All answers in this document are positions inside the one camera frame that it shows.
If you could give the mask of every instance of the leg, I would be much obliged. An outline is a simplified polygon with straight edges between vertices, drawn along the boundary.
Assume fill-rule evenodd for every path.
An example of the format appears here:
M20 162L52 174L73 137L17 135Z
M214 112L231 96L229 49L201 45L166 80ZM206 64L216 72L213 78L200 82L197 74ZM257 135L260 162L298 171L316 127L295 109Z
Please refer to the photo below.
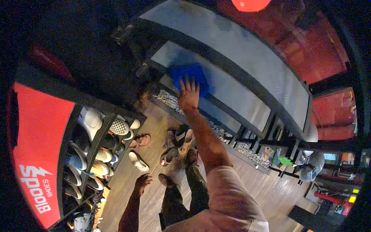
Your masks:
M165 186L166 190L164 200L162 201L161 213L164 219L165 226L170 226L172 224L187 219L188 210L183 205L183 198L179 191L179 187L176 184L172 183L171 180L170 183L167 182Z
M209 208L209 194L207 192L207 183L203 179L199 166L197 165L198 152L191 150L188 152L188 166L185 168L188 185L192 192L190 215L192 217L204 209Z

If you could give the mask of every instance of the lightning bolt logo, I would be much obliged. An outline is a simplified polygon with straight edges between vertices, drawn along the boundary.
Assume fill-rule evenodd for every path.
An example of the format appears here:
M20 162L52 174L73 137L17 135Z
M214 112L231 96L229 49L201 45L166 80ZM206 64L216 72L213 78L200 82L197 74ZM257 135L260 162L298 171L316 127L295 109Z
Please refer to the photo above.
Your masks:
M36 168L35 166L26 166L19 165L23 177L30 177L32 172L32 177L36 177L37 175L45 176L45 174L53 175L50 172L46 171L42 167Z

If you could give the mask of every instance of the gravel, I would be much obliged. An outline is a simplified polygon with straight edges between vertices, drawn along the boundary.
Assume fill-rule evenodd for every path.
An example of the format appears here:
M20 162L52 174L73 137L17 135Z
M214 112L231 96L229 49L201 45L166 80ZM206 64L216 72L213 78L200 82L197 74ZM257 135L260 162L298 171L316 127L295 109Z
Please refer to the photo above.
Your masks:
M184 115L183 111L178 106L178 99L175 96L169 94L165 90L160 90L158 95L153 95L153 96L159 101L161 101L162 103L164 103L165 105L174 109L179 114ZM207 122L207 124L215 131L219 139L222 142L229 144L229 141L232 139L233 136L229 134L228 132L226 132L223 128L220 128L217 125L215 125L212 121L208 120L207 118L204 117L204 119ZM246 144L239 144L239 146L237 147L237 151L243 154L244 156L246 156L247 158L251 159L252 161L254 161L257 165L265 169L269 170L269 167L272 165L270 161L263 161L260 155L255 154L254 151L248 149L248 145Z

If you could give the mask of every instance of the foot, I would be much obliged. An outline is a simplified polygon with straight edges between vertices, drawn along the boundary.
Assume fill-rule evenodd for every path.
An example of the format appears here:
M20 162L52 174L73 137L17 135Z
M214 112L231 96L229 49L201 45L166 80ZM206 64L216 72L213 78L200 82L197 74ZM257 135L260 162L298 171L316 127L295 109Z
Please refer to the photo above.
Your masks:
M188 166L191 166L193 164L197 164L198 162L198 150L192 149L188 150L187 152L187 158L185 159L185 164Z
M165 187L169 185L174 185L173 181L170 179L170 177L166 176L165 174L159 174L158 179Z

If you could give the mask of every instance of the blue rag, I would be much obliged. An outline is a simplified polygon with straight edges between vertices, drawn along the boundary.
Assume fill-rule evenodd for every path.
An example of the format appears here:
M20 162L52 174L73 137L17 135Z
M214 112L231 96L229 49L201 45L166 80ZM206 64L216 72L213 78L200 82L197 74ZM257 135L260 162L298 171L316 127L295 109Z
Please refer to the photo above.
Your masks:
M181 91L179 77L182 77L185 83L185 76L187 75L189 80L195 79L196 84L200 84L200 97L204 97L207 93L210 93L205 73L199 64L172 66L169 68L169 74L173 78L174 86L177 87L179 91Z

